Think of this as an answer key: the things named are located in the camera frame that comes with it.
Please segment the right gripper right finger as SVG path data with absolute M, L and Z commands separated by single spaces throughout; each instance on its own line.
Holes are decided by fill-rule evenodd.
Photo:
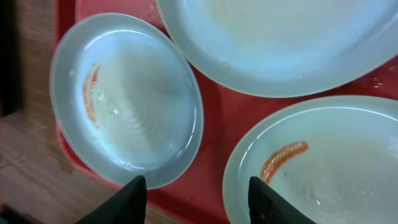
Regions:
M 258 177 L 251 177 L 248 190 L 251 224 L 315 224 Z

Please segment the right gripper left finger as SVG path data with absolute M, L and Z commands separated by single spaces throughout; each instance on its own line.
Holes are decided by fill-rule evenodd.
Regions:
M 139 175 L 76 224 L 144 224 L 146 180 Z

